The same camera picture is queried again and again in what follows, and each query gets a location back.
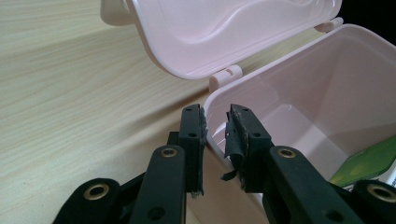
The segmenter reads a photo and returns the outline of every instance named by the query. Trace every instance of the tabletop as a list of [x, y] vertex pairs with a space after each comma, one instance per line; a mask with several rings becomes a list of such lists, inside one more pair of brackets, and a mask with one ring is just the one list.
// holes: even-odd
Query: tabletop
[[[0, 3], [0, 223], [50, 223], [82, 183], [142, 174], [181, 109], [209, 95], [207, 79], [165, 73], [134, 25], [109, 26], [99, 12], [96, 0]], [[187, 223], [205, 223], [195, 207], [189, 199]]]

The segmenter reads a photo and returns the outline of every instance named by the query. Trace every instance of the container inner wall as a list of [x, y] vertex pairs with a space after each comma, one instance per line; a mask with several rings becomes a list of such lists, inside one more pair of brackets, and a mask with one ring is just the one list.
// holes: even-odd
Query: container inner wall
[[349, 155], [396, 134], [395, 84], [396, 48], [344, 25], [209, 97], [209, 142], [224, 151], [226, 111], [244, 105], [275, 145], [301, 150], [329, 179]]

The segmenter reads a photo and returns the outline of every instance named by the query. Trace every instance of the lid hinge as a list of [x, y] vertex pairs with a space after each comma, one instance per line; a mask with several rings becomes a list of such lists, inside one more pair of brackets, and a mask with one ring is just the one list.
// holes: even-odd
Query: lid hinge
[[343, 23], [343, 18], [337, 17], [332, 19], [331, 21], [325, 21], [322, 24], [315, 26], [315, 29], [321, 33], [329, 33], [335, 28], [341, 26]]
[[209, 79], [209, 91], [213, 92], [243, 76], [242, 68], [238, 65], [231, 65], [217, 73]]

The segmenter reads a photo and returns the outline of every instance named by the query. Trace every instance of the wooden table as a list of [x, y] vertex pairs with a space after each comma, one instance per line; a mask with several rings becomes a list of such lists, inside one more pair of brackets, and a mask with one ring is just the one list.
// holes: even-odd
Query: wooden table
[[[99, 6], [0, 3], [0, 223], [50, 223], [82, 183], [123, 184], [145, 172], [152, 151], [178, 131], [181, 109], [208, 96], [207, 79], [157, 68], [134, 25], [106, 25]], [[307, 36], [315, 35], [259, 61]], [[187, 222], [198, 219], [188, 206]]]

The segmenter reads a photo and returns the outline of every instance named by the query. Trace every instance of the pink lid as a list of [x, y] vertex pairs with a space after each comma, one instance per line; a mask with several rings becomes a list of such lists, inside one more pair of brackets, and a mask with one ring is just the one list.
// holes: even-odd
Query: pink lid
[[174, 76], [198, 79], [331, 20], [342, 0], [132, 3], [136, 26], [151, 59]]

